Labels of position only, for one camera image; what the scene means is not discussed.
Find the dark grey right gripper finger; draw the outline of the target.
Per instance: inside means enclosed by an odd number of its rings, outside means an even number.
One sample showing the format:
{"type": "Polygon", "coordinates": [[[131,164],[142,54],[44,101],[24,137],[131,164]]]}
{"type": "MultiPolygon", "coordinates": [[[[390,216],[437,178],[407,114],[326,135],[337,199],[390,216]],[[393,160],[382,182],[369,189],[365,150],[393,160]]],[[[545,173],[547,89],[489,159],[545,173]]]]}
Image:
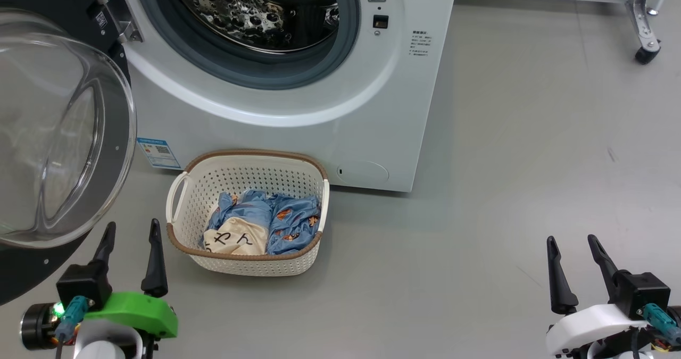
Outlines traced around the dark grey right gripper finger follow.
{"type": "Polygon", "coordinates": [[[616,267],[596,235],[588,235],[587,240],[593,260],[601,270],[609,296],[608,303],[620,305],[620,303],[622,303],[622,287],[620,283],[622,274],[620,273],[620,270],[616,267]]]}
{"type": "Polygon", "coordinates": [[[579,304],[576,294],[569,287],[564,270],[560,263],[561,255],[554,236],[546,240],[548,281],[551,311],[558,315],[571,315],[577,312],[579,304]]]}

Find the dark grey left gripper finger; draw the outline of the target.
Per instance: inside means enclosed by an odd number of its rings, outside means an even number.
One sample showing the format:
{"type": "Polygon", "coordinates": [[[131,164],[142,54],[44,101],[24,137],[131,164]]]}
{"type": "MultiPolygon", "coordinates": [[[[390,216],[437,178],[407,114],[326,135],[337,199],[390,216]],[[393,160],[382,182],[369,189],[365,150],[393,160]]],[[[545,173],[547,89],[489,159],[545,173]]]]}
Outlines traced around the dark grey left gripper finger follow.
{"type": "Polygon", "coordinates": [[[141,290],[153,298],[162,298],[169,291],[161,236],[160,222],[152,219],[148,238],[150,255],[141,290]]]}
{"type": "Polygon", "coordinates": [[[109,222],[106,225],[102,239],[100,240],[93,256],[92,264],[99,264],[103,267],[109,267],[109,258],[114,250],[116,230],[117,225],[114,221],[109,222]]]}

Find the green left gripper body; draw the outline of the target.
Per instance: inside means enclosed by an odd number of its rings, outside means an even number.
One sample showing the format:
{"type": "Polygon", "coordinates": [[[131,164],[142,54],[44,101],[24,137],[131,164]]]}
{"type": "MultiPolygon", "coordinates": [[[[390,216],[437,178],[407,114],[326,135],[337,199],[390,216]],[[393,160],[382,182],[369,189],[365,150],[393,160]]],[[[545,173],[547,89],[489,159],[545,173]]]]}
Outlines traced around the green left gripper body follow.
{"type": "Polygon", "coordinates": [[[88,337],[136,345],[174,339],[179,332],[175,311],[162,298],[138,292],[114,292],[102,308],[85,296],[70,302],[31,305],[20,320],[20,340],[26,349],[85,345],[88,337]]]}

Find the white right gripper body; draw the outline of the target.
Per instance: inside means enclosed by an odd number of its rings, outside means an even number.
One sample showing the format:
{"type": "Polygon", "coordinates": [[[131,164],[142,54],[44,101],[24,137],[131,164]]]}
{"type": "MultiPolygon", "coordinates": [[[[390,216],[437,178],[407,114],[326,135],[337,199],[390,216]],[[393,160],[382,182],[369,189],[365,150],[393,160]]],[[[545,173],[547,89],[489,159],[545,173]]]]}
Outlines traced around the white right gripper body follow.
{"type": "Polygon", "coordinates": [[[643,328],[645,320],[632,320],[616,305],[594,305],[564,316],[551,327],[545,337],[545,347],[550,356],[564,354],[565,349],[577,349],[631,327],[643,328]]]}

